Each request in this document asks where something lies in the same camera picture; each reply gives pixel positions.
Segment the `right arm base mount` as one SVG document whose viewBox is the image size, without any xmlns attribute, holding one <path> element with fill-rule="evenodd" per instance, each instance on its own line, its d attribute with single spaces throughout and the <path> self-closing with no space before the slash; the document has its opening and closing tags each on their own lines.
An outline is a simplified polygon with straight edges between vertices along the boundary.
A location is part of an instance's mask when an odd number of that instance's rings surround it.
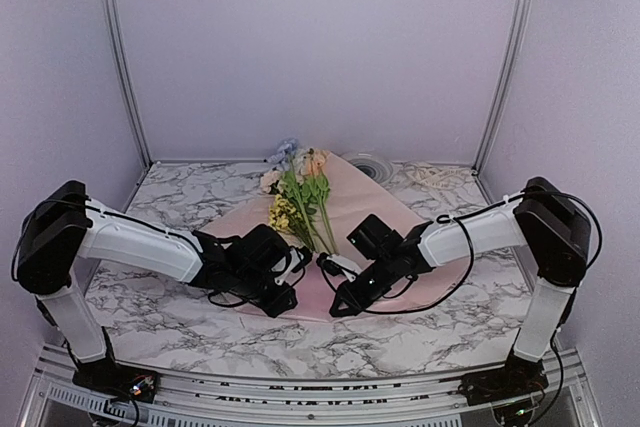
<svg viewBox="0 0 640 427">
<path fill-rule="evenodd" d="M 465 397 L 469 406 L 475 406 L 542 392 L 548 385 L 547 377 L 538 364 L 503 366 L 465 374 L 457 392 Z"/>
</svg>

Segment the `pink wrapping paper sheet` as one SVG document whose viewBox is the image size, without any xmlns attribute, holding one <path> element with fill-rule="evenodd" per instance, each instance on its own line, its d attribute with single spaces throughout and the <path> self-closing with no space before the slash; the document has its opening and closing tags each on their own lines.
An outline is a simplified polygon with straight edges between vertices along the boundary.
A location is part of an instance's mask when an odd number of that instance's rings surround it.
<svg viewBox="0 0 640 427">
<path fill-rule="evenodd" d="M 330 154 L 323 166 L 331 192 L 328 199 L 328 215 L 338 251 L 341 255 L 366 268 L 370 262 L 347 240 L 350 234 L 368 215 L 375 214 L 392 229 L 405 236 L 423 219 L 392 193 L 371 180 L 356 167 Z M 243 236 L 256 225 L 266 223 L 272 198 L 260 195 L 235 208 L 224 216 L 211 221 L 202 231 L 216 237 Z M 468 251 L 463 258 L 437 267 L 420 276 L 417 282 L 395 300 L 381 300 L 374 309 L 396 311 L 430 305 L 441 298 L 459 282 L 468 268 Z M 329 314 L 334 293 L 326 285 L 319 267 L 310 264 L 304 279 L 295 287 L 298 305 L 279 317 L 287 320 L 304 320 L 331 323 Z"/>
</svg>

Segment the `yellow fake flower bunch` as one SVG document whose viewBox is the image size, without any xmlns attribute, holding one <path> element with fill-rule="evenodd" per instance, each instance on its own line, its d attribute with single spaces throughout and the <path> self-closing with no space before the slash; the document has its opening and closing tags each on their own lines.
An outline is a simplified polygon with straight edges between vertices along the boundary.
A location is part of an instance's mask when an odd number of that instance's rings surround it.
<svg viewBox="0 0 640 427">
<path fill-rule="evenodd" d="M 301 211 L 281 194 L 275 195 L 269 207 L 268 223 L 277 232 L 295 237 L 310 251 L 318 251 L 311 227 L 305 221 Z"/>
</svg>

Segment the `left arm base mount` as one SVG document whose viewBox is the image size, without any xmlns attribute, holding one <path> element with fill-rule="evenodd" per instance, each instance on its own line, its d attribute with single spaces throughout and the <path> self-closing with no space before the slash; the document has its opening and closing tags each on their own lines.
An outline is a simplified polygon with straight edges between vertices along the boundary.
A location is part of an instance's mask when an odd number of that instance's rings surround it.
<svg viewBox="0 0 640 427">
<path fill-rule="evenodd" d="M 72 382 L 122 400 L 152 403 L 159 385 L 159 373 L 120 364 L 81 364 L 74 373 Z"/>
</svg>

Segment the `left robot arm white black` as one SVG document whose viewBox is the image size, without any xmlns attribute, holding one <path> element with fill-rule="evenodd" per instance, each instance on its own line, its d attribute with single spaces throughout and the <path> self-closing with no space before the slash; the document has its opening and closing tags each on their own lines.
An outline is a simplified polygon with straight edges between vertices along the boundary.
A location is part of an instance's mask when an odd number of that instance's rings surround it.
<svg viewBox="0 0 640 427">
<path fill-rule="evenodd" d="M 297 304 L 290 274 L 305 269 L 310 250 L 260 224 L 243 236 L 219 238 L 181 232 L 114 211 L 71 180 L 24 219 L 11 260 L 11 277 L 32 294 L 64 336 L 76 379 L 119 391 L 139 373 L 115 360 L 111 341 L 74 282 L 79 258 L 150 271 L 211 295 L 231 294 L 276 318 Z"/>
</svg>

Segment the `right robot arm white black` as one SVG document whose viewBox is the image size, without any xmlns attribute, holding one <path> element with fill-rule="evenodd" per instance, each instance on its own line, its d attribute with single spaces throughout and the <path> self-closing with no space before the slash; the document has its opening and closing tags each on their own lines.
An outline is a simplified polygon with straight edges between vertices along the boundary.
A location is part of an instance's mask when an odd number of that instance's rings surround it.
<svg viewBox="0 0 640 427">
<path fill-rule="evenodd" d="M 487 252 L 527 248 L 537 265 L 537 280 L 505 366 L 495 375 L 496 387 L 515 395 L 540 368 L 578 287 L 601 253 L 604 236 L 585 201 L 534 177 L 523 190 L 499 202 L 464 215 L 441 215 L 406 235 L 371 214 L 347 239 L 368 260 L 368 267 L 361 269 L 337 254 L 322 254 L 316 261 L 323 277 L 345 277 L 334 289 L 329 309 L 334 318 L 370 312 L 401 279 L 415 281 L 454 261 L 473 262 Z"/>
</svg>

